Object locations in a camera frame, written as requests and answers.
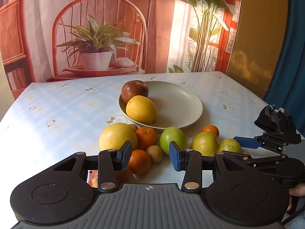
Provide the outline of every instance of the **bookshelf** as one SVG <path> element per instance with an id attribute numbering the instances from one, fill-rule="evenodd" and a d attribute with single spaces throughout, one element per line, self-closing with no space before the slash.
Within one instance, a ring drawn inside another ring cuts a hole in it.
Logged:
<path id="1" fill-rule="evenodd" d="M 24 0 L 12 0 L 0 8 L 0 35 L 4 70 L 16 99 L 35 82 L 25 33 Z"/>

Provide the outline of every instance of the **human hand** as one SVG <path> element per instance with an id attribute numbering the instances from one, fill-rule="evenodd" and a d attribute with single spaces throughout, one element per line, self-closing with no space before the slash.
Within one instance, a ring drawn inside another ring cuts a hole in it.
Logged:
<path id="1" fill-rule="evenodd" d="M 299 183 L 296 187 L 289 190 L 289 206 L 287 211 L 291 210 L 292 208 L 292 195 L 293 196 L 305 196 L 305 183 Z"/>

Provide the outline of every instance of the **red chair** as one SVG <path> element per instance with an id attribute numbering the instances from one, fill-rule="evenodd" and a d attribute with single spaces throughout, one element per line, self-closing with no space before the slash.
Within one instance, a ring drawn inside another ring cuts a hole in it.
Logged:
<path id="1" fill-rule="evenodd" d="M 137 40 L 139 45 L 127 45 L 128 50 L 117 50 L 116 57 L 127 57 L 137 67 L 108 68 L 106 71 L 85 71 L 79 64 L 78 53 L 68 58 L 64 47 L 57 47 L 75 38 L 70 26 L 82 25 L 87 27 L 87 14 L 96 21 L 104 23 L 122 24 L 124 31 Z M 65 6 L 56 17 L 52 29 L 52 57 L 54 76 L 47 81 L 62 81 L 82 77 L 101 77 L 122 74 L 136 74 L 145 72 L 145 52 L 147 41 L 146 22 L 141 11 L 128 0 L 75 0 Z"/>

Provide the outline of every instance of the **screw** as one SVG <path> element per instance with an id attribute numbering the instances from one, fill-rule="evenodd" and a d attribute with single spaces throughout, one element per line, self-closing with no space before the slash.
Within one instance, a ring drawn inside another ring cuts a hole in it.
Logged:
<path id="1" fill-rule="evenodd" d="M 104 190 L 110 190 L 115 188 L 115 184 L 111 182 L 106 182 L 101 184 L 101 188 Z"/>
<path id="2" fill-rule="evenodd" d="M 187 189 L 197 189 L 199 188 L 199 184 L 194 182 L 188 182 L 184 184 L 184 187 L 186 187 Z"/>

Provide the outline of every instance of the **white floral tablecloth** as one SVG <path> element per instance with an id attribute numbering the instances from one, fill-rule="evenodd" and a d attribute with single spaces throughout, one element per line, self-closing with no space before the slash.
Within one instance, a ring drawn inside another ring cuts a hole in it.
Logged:
<path id="1" fill-rule="evenodd" d="M 116 122 L 132 123 L 122 115 L 118 97 L 130 80 L 169 81 L 193 91 L 202 101 L 201 118 L 184 130 L 190 146 L 205 125 L 219 128 L 218 142 L 234 136 L 254 137 L 263 131 L 254 125 L 266 103 L 221 72 L 166 73 L 84 78 L 54 83 L 32 83 L 0 122 L 2 194 L 0 221 L 10 228 L 17 221 L 10 194 L 22 181 L 78 151 L 99 153 L 101 131 Z M 253 157 L 276 154 L 265 149 L 243 149 Z M 184 172 L 175 172 L 169 157 L 154 164 L 139 183 L 178 183 Z M 213 181 L 203 171 L 203 186 Z"/>

